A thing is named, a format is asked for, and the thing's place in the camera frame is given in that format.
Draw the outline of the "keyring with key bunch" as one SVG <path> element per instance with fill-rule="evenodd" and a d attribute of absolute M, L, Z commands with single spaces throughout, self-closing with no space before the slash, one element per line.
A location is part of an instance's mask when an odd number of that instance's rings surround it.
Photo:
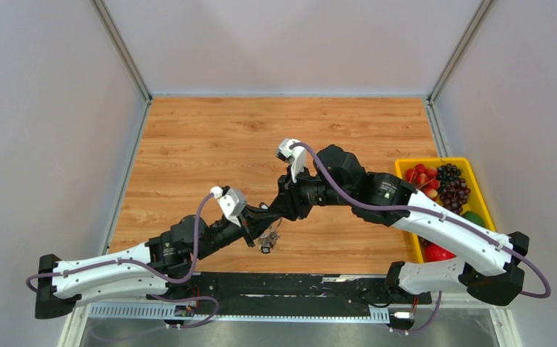
<path fill-rule="evenodd" d="M 280 238 L 277 230 L 271 230 L 268 233 L 264 233 L 258 239 L 259 250 L 262 254 L 270 254 L 274 249 L 278 239 Z"/>

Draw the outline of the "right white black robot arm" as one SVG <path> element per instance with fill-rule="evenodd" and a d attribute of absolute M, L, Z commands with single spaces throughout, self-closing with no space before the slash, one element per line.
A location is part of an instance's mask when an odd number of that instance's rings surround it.
<path fill-rule="evenodd" d="M 452 253 L 449 260 L 394 262 L 385 292 L 393 301 L 429 291 L 461 292 L 487 304 L 506 306 L 523 293 L 522 266 L 529 239 L 469 221 L 391 173 L 366 171 L 357 157 L 329 145 L 319 152 L 295 139 L 276 155 L 288 169 L 269 209 L 287 220 L 306 218 L 315 206 L 343 205 L 369 223 L 421 236 Z"/>

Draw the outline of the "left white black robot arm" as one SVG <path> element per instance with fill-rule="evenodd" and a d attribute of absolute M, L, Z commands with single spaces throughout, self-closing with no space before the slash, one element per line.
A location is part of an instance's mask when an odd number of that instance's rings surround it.
<path fill-rule="evenodd" d="M 35 318 L 53 319 L 91 302 L 128 296 L 172 295 L 185 299 L 193 289 L 195 261 L 238 239 L 254 246 L 279 215 L 245 206 L 232 222 L 226 217 L 208 225 L 188 215 L 160 236 L 124 251 L 86 260 L 66 261 L 55 254 L 39 259 L 35 286 Z"/>

